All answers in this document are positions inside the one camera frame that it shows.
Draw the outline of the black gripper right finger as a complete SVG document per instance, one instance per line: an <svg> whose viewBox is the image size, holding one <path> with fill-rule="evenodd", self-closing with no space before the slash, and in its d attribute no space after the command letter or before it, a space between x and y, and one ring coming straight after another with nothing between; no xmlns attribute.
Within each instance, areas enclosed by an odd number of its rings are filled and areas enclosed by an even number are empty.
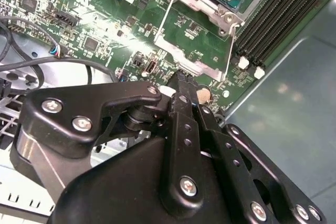
<svg viewBox="0 0 336 224"><path fill-rule="evenodd" d="M186 81L201 147L212 156L231 222L325 223L318 206L238 126L219 127L199 104L194 78Z"/></svg>

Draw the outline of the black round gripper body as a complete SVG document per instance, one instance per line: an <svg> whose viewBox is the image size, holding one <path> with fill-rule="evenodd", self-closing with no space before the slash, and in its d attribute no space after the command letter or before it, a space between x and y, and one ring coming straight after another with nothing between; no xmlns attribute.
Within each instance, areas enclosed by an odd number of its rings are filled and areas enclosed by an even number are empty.
<svg viewBox="0 0 336 224"><path fill-rule="evenodd" d="M192 217L169 214L159 194L164 140L146 140L75 178L61 194L53 223L253 223L225 199L213 161L201 157L204 203Z"/></svg>

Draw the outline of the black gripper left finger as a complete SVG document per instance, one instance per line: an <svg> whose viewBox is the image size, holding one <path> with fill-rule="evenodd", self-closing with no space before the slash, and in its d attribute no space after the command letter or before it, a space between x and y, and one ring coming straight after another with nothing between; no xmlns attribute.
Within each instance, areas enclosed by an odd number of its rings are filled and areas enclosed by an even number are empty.
<svg viewBox="0 0 336 224"><path fill-rule="evenodd" d="M78 176L146 140L164 140L159 194L166 210L204 203L198 122L187 76L166 95L149 82L41 89L24 100L12 152L30 166L57 204Z"/></svg>

